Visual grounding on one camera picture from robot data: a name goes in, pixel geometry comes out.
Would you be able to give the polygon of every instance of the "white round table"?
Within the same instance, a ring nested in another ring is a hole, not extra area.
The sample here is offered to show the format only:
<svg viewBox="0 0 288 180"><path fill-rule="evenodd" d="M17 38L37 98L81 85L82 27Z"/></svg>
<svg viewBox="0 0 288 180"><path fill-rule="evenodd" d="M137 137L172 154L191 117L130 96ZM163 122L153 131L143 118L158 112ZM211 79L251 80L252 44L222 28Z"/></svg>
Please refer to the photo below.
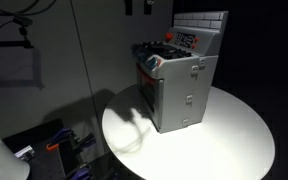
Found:
<svg viewBox="0 0 288 180"><path fill-rule="evenodd" d="M271 168L275 145L262 118L241 100L211 87L201 123L160 134L136 86L117 94L103 114L114 155L148 180L257 180Z"/></svg>

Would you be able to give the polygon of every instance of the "toy stove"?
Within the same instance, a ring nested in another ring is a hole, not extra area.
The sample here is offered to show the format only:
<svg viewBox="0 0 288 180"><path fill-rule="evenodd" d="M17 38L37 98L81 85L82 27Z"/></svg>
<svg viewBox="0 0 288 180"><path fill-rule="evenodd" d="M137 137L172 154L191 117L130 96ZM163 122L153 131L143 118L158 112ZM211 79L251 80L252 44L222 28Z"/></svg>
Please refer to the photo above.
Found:
<svg viewBox="0 0 288 180"><path fill-rule="evenodd" d="M132 46L138 89L158 132L202 121L227 15L175 14L166 42Z"/></svg>

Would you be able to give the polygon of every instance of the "oven handle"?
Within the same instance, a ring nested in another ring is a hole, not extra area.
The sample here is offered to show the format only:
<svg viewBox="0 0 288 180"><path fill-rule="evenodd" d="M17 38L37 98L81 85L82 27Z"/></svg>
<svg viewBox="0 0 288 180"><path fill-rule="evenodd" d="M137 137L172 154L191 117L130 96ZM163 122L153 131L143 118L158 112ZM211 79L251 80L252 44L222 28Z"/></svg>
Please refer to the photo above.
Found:
<svg viewBox="0 0 288 180"><path fill-rule="evenodd" d="M141 69L141 67L140 67L138 64L137 64L136 68L137 68L138 72L141 74L142 78L143 78L146 82L148 82L148 83L151 84L152 86L155 85L156 80L153 79L153 78L151 78L149 75L147 75L147 74Z"/></svg>

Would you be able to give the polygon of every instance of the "black wall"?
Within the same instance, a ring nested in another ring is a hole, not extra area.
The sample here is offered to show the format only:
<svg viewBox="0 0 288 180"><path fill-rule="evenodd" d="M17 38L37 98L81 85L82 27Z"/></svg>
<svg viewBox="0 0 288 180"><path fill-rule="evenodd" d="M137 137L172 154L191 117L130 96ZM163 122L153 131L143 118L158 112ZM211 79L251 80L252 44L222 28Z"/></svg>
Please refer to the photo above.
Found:
<svg viewBox="0 0 288 180"><path fill-rule="evenodd" d="M276 143L264 179L288 179L288 1L174 1L174 13L218 10L229 16L213 86L261 115Z"/></svg>

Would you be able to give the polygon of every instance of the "oven door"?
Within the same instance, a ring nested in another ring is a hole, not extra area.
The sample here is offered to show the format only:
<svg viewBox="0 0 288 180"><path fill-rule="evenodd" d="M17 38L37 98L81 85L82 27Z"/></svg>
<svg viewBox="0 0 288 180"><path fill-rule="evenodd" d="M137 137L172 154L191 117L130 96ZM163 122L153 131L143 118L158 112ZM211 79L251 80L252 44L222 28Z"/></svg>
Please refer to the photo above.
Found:
<svg viewBox="0 0 288 180"><path fill-rule="evenodd" d="M137 65L137 85L141 99L159 131L162 122L164 80L151 78Z"/></svg>

